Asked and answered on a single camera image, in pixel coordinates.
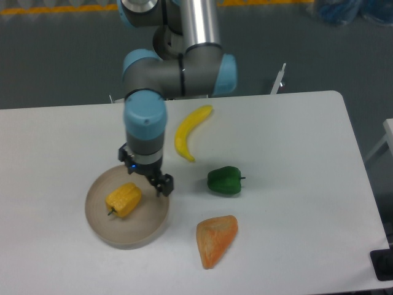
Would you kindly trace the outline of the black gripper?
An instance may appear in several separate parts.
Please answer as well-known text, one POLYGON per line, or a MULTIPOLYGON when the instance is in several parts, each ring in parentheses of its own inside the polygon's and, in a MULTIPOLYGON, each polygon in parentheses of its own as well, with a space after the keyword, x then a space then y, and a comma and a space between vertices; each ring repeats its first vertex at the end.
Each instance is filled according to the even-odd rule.
POLYGON ((143 175, 148 182, 155 188, 156 196, 168 197, 174 190, 174 180, 169 174, 161 173, 162 159, 150 164, 140 164, 132 161, 132 152, 129 151, 127 144, 119 148, 118 158, 127 167, 128 174, 133 173, 143 175))

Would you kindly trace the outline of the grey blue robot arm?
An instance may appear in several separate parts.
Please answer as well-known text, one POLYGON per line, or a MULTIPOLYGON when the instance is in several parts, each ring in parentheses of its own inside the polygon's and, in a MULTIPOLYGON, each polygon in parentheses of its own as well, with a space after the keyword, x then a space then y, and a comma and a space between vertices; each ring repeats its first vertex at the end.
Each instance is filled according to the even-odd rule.
POLYGON ((117 7, 125 23, 168 29, 181 40, 169 58, 157 50, 130 52, 122 71, 126 143, 119 160, 129 173, 145 176, 158 195, 167 196, 174 181, 161 172, 166 100, 232 92, 236 60, 222 49, 215 1, 119 1, 117 7))

